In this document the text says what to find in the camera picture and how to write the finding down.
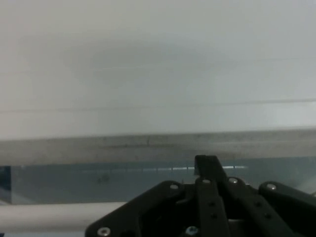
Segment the black metal bracket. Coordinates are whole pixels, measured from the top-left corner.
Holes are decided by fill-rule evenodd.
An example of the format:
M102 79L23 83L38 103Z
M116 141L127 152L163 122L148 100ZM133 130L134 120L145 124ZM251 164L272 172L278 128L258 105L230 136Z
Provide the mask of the black metal bracket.
M165 181L90 225L86 237L316 236L316 198L276 182L256 190L196 156L195 184Z

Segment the white surface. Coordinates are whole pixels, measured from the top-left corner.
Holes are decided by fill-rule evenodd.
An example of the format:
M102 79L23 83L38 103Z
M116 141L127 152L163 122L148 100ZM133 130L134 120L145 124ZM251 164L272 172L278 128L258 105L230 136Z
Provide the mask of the white surface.
M84 231L123 202L0 206L0 230L16 232Z
M316 125L314 0L0 1L0 139Z

